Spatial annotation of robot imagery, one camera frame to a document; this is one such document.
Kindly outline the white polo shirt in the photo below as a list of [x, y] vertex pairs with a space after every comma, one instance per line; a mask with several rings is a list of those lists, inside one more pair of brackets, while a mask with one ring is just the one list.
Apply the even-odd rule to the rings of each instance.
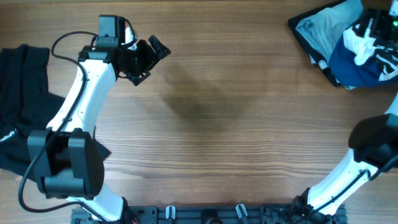
[[[390, 12], [397, 12], [397, 0], [393, 0]], [[390, 80], [397, 76], [397, 42], [375, 39], [365, 35], [360, 37], [354, 32], [354, 25], [343, 32], [345, 47], [356, 54], [354, 62], [363, 65], [373, 58], [382, 70], [379, 81]]]

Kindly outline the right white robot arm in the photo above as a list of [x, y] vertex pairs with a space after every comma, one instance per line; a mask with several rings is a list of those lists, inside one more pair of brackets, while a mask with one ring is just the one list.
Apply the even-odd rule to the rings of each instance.
[[[397, 4], [388, 10], [338, 1], [289, 19], [299, 45], [332, 85], [348, 89], [397, 81]], [[342, 161], [294, 198], [290, 223], [336, 223], [340, 205], [366, 182], [397, 166], [397, 102], [360, 121]]]

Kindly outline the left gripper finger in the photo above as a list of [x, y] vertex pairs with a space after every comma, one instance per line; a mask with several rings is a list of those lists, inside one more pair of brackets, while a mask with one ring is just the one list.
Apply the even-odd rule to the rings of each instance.
[[150, 71], [143, 71], [137, 73], [127, 73], [126, 78], [133, 83], [134, 86], [138, 86], [141, 84], [145, 79], [151, 76]]
[[151, 47], [154, 49], [154, 58], [156, 61], [160, 61], [171, 54], [171, 50], [164, 44], [162, 44], [155, 35], [149, 37], [149, 42], [151, 44]]

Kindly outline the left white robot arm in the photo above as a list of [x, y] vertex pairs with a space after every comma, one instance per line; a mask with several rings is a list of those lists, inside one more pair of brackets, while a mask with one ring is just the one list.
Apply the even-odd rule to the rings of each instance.
[[94, 139], [95, 125], [104, 100], [116, 81], [125, 78], [139, 85], [170, 54], [151, 36], [136, 37], [128, 19], [99, 17], [98, 32], [79, 52], [75, 81], [57, 114], [43, 130], [32, 131], [27, 175], [47, 198], [78, 205], [97, 223], [137, 223], [138, 217], [124, 197], [104, 182], [104, 157]]

